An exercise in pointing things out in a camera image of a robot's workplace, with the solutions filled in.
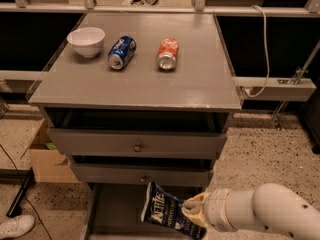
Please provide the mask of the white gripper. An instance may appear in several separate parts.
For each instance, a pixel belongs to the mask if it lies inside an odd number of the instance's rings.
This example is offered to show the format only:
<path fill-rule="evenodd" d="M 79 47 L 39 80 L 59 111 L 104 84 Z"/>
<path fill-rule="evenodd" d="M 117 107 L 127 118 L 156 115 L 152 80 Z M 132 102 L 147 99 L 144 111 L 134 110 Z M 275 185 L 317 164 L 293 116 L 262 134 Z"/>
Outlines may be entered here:
<path fill-rule="evenodd" d="M 215 189 L 210 194 L 202 192 L 187 199 L 183 203 L 182 212 L 198 226 L 206 227 L 208 224 L 219 232 L 231 232 L 232 226 L 226 213 L 226 200 L 229 192 L 229 189 Z"/>

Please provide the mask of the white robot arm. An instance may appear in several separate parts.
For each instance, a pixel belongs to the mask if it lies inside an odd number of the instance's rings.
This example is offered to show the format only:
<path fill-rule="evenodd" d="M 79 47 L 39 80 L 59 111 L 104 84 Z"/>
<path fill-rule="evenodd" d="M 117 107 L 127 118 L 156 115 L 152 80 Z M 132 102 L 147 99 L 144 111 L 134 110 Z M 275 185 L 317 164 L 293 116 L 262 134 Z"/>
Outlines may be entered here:
<path fill-rule="evenodd" d="M 193 223 L 220 232 L 251 230 L 291 240 L 320 240 L 320 211 L 274 183 L 255 190 L 205 191 L 186 200 L 182 212 Z"/>

